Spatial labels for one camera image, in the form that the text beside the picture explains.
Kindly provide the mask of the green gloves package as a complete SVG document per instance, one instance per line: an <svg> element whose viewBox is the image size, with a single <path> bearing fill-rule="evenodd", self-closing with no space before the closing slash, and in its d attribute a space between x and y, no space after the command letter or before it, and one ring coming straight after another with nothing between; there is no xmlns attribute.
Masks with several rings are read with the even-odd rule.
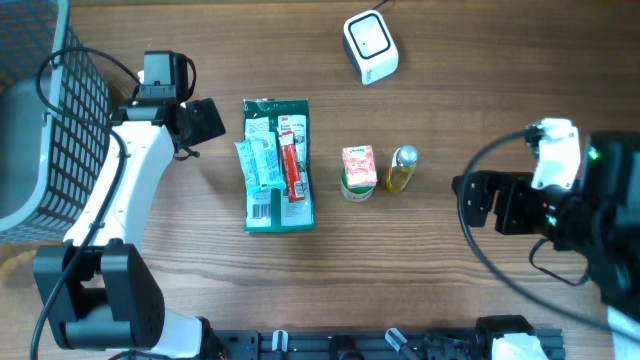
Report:
<svg viewBox="0 0 640 360"><path fill-rule="evenodd" d="M244 141L258 132L273 132L278 146L278 158L285 180L279 135L291 130L297 151L305 199L290 203L287 185L284 190L272 189L253 196L246 192L244 230L254 233L282 233L312 230L315 227L314 200L309 175L310 119L309 102L304 100L246 99L243 102Z"/></svg>

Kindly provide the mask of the green white round can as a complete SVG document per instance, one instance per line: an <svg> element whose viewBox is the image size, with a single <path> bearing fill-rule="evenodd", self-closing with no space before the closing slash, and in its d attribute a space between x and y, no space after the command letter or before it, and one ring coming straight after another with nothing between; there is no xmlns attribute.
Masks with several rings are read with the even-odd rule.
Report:
<svg viewBox="0 0 640 360"><path fill-rule="evenodd" d="M341 176L341 193L352 202L363 202L371 197L374 192L374 186L349 188L347 184L346 171L342 171Z"/></svg>

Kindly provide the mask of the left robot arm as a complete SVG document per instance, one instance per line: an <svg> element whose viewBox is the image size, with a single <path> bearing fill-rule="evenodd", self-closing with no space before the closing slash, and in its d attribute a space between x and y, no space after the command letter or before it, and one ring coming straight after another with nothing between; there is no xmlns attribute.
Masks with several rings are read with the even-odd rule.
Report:
<svg viewBox="0 0 640 360"><path fill-rule="evenodd" d="M192 59L148 51L144 76L102 129L112 147L86 206L62 244L40 248L33 272L43 300L30 345L39 356L44 327L66 350L113 350L117 358L225 359L203 317L165 305L139 253L159 181L169 163L224 134L212 99L192 100Z"/></svg>

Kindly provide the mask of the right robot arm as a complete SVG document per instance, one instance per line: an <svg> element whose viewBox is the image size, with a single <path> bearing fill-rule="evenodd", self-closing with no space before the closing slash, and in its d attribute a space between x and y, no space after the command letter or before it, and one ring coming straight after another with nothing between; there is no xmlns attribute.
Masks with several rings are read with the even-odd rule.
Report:
<svg viewBox="0 0 640 360"><path fill-rule="evenodd" d="M479 171L494 149L523 139L538 159L531 173ZM463 234L476 257L509 288L531 302L584 325L611 333L618 359L639 356L639 136L591 134L582 149L574 134L530 128L482 148L452 181ZM607 322L573 313L518 286L488 259L471 230L489 212L502 235L538 235L557 251L587 262L584 280L594 282L609 308Z"/></svg>

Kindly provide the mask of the yellow liquid glass bottle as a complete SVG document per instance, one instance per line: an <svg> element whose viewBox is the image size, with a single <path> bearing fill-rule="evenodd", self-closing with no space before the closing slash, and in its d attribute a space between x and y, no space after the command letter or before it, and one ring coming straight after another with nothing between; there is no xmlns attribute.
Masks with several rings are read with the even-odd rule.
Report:
<svg viewBox="0 0 640 360"><path fill-rule="evenodd" d="M399 193L406 188L415 172L418 157L418 150L413 145L404 145L394 152L384 178L385 187L389 192Z"/></svg>

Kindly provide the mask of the red white stick sachet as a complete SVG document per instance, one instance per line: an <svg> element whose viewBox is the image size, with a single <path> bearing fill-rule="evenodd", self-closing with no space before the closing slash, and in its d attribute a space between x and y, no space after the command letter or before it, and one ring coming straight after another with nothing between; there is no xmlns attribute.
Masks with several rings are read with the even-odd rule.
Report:
<svg viewBox="0 0 640 360"><path fill-rule="evenodd" d="M288 200L290 203L303 201L305 199L305 194L298 166L294 133L291 130L281 133L279 135L279 142L285 172Z"/></svg>

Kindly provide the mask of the light green wipes pack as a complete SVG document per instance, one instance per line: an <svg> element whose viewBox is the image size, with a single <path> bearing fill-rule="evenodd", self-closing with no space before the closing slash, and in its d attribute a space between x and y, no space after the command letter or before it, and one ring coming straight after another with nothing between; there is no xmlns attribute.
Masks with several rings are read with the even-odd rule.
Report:
<svg viewBox="0 0 640 360"><path fill-rule="evenodd" d="M284 176L273 132L258 132L235 143L248 195L272 189L284 190Z"/></svg>

